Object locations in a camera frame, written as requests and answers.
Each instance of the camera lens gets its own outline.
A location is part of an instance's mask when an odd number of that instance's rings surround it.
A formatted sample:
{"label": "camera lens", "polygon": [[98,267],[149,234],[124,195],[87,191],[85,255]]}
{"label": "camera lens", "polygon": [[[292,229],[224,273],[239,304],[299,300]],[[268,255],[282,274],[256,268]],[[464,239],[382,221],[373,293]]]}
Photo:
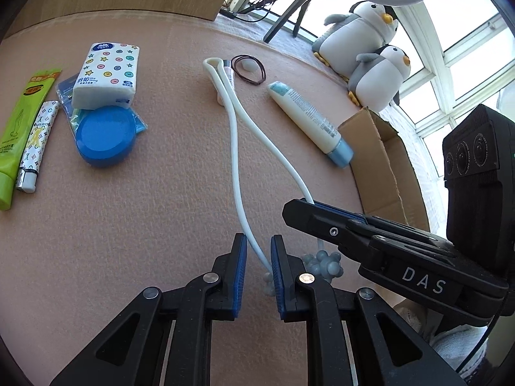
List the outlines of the camera lens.
{"label": "camera lens", "polygon": [[485,165],[487,152],[485,137],[478,134],[474,140],[474,159],[479,167]]}
{"label": "camera lens", "polygon": [[465,142],[460,142],[458,144],[456,165],[460,174],[465,174],[469,171],[469,148]]}
{"label": "camera lens", "polygon": [[452,154],[449,152],[447,154],[447,158],[445,159],[445,171],[447,174],[451,174],[454,168],[454,161],[452,159]]}

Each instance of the blue round container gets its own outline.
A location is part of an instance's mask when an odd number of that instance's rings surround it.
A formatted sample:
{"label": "blue round container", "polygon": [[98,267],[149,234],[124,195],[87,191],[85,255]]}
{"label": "blue round container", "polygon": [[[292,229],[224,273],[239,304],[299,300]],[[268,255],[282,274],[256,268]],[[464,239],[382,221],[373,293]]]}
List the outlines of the blue round container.
{"label": "blue round container", "polygon": [[84,161],[109,167],[129,155],[136,139],[136,122],[128,109],[104,106],[81,120],[75,139]]}

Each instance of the white tissue packet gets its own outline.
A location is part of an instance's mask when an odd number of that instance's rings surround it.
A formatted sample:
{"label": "white tissue packet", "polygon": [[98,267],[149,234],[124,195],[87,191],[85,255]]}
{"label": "white tissue packet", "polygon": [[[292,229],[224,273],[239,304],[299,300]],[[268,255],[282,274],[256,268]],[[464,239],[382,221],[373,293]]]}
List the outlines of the white tissue packet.
{"label": "white tissue packet", "polygon": [[130,107],[136,93],[140,48],[125,43],[94,43],[73,87],[74,109]]}

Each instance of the metal bolt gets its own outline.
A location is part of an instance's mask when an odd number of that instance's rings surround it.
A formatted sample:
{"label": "metal bolt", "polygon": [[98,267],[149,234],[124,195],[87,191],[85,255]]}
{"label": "metal bolt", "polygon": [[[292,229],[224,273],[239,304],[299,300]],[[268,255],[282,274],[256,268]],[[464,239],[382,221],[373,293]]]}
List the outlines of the metal bolt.
{"label": "metal bolt", "polygon": [[304,283],[305,285],[308,285],[310,283],[313,283],[315,281],[315,276],[310,273],[303,273],[299,276],[299,280],[301,283]]}
{"label": "metal bolt", "polygon": [[155,287],[147,287],[143,291],[143,297],[145,299],[155,299],[158,297],[158,294],[159,294],[159,290]]}
{"label": "metal bolt", "polygon": [[370,300],[374,298],[375,292],[372,289],[369,289],[368,287],[364,287],[360,289],[360,296],[363,299]]}
{"label": "metal bolt", "polygon": [[219,277],[216,273],[205,273],[203,279],[206,283],[215,283],[218,281]]}

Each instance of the blue lid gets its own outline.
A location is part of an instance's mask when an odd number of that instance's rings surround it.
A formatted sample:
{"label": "blue lid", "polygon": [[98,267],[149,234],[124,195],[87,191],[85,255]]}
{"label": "blue lid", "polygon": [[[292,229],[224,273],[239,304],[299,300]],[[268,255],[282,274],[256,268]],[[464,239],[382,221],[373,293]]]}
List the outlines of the blue lid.
{"label": "blue lid", "polygon": [[334,147],[334,149],[327,154],[329,158],[333,160],[333,162],[338,165],[340,168],[346,167],[351,162],[352,156],[354,155],[354,151],[349,145],[342,139],[340,142]]}
{"label": "blue lid", "polygon": [[84,161],[95,167],[109,167],[132,150],[136,121],[129,109],[104,106],[91,110],[81,120],[75,139]]}

